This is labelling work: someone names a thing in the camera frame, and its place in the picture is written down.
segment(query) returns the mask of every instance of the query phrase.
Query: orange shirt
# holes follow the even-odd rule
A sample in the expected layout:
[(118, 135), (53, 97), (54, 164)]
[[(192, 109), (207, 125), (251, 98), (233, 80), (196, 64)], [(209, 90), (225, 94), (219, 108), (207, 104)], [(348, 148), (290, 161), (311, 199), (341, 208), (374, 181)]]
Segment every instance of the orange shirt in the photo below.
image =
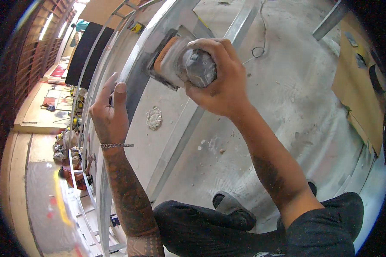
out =
[[(76, 185), (77, 185), (77, 189), (80, 189), (80, 190), (87, 190), (87, 187), (86, 187), (86, 182), (84, 181), (84, 177), (83, 177), (83, 174), (75, 174), (74, 175), (74, 178), (76, 179)], [(73, 188), (73, 180), (72, 180), (72, 173), (69, 172), (68, 173), (68, 177), (66, 178), (67, 180), (67, 183), (69, 185), (71, 185), (71, 187)]]

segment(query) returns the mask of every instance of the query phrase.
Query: worker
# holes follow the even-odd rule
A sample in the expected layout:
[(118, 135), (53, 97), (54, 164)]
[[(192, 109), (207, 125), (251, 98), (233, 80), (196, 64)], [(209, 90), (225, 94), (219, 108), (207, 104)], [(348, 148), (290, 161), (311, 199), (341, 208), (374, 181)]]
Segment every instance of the worker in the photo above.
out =
[[(93, 154), (90, 155), (89, 162), (88, 162), (87, 168), (85, 170), (86, 176), (90, 176), (90, 167), (91, 167), (91, 164), (93, 162), (93, 158), (94, 158)], [(75, 169), (75, 170), (80, 169), (81, 168), (80, 163), (81, 163), (80, 161), (77, 162), (76, 166), (73, 169)], [(59, 178), (67, 180), (67, 183), (72, 188), (74, 187), (73, 179), (72, 179), (72, 172), (70, 170), (65, 169), (64, 167), (61, 167), (59, 170)], [(76, 180), (77, 189), (87, 190), (86, 182), (84, 181), (83, 173), (74, 174), (74, 178)], [(90, 176), (90, 179), (87, 179), (87, 181), (88, 181), (89, 185), (91, 185), (93, 183), (93, 176)]]
[(80, 19), (80, 20), (78, 21), (77, 24), (72, 23), (72, 24), (70, 25), (70, 27), (76, 29), (77, 32), (82, 32), (82, 33), (84, 33), (84, 31), (86, 30), (86, 28), (87, 28), (87, 26), (89, 25), (89, 23), (90, 23), (90, 22), (88, 22), (88, 21), (84, 21), (84, 20)]
[[(115, 82), (114, 73), (89, 112), (100, 142), (107, 144), (101, 147), (128, 255), (164, 256), (165, 245), (181, 257), (354, 256), (353, 240), (363, 222), (360, 196), (344, 193), (319, 202), (317, 189), (248, 100), (246, 69), (230, 41), (197, 39), (188, 46), (211, 54), (217, 79), (203, 89), (186, 82), (186, 94), (205, 110), (230, 119), (241, 132), (256, 174), (280, 212), (277, 230), (246, 232), (256, 219), (226, 192), (209, 199), (215, 210), (167, 201), (153, 211), (120, 144), (129, 129), (127, 94), (126, 84)], [(114, 108), (109, 105), (113, 90)]]

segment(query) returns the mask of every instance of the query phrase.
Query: gray sandal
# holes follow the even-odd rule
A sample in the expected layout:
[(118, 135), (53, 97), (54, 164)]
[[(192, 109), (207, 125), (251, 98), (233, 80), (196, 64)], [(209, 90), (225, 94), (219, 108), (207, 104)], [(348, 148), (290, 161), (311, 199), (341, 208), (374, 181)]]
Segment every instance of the gray sandal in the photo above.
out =
[[(223, 199), (221, 200), (221, 202), (216, 206), (216, 201), (217, 201), (217, 196), (218, 195), (223, 195)], [(250, 217), (252, 217), (252, 219), (254, 219), (256, 221), (256, 216), (251, 213), (249, 210), (247, 210), (246, 208), (244, 208), (240, 203), (239, 201), (237, 201), (236, 198), (234, 198), (231, 194), (225, 192), (225, 191), (219, 191), (217, 192), (214, 197), (213, 197), (213, 206), (215, 208), (216, 211), (220, 212), (220, 213), (223, 213), (223, 214), (227, 214), (227, 215), (230, 215), (231, 213), (233, 212), (236, 212), (236, 211), (244, 211), (246, 212), (247, 214), (250, 215)]]

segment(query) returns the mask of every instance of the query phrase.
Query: bracelet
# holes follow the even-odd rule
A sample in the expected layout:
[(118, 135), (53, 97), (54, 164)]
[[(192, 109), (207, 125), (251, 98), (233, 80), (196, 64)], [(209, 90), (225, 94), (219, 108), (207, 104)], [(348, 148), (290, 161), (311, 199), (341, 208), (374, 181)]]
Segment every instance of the bracelet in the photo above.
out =
[(134, 147), (134, 144), (129, 143), (101, 143), (101, 148), (112, 148), (112, 147)]

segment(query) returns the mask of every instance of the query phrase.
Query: electrical cable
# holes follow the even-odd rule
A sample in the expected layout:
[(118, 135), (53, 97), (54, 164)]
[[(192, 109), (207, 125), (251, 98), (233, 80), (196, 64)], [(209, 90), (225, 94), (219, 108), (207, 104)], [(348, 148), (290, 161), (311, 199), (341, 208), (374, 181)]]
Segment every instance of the electrical cable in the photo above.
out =
[[(252, 49), (252, 58), (248, 59), (247, 61), (245, 61), (244, 63), (242, 63), (242, 65), (245, 65), (246, 63), (250, 62), (251, 60), (253, 59), (256, 59), (256, 58), (259, 58), (261, 57), (264, 53), (265, 53), (265, 47), (266, 47), (266, 31), (267, 31), (267, 26), (266, 26), (266, 23), (265, 23), (265, 19), (263, 18), (263, 15), (262, 15), (262, 9), (263, 9), (263, 5), (266, 3), (266, 0), (260, 0), (261, 4), (260, 4), (260, 11), (259, 11), (259, 14), (260, 14), (260, 17), (262, 18), (262, 22), (263, 22), (263, 26), (264, 26), (264, 43), (263, 43), (263, 46), (256, 46)], [(259, 55), (255, 55), (254, 54), (254, 50), (256, 49), (259, 49), (259, 48), (262, 48), (262, 52), (259, 54)]]

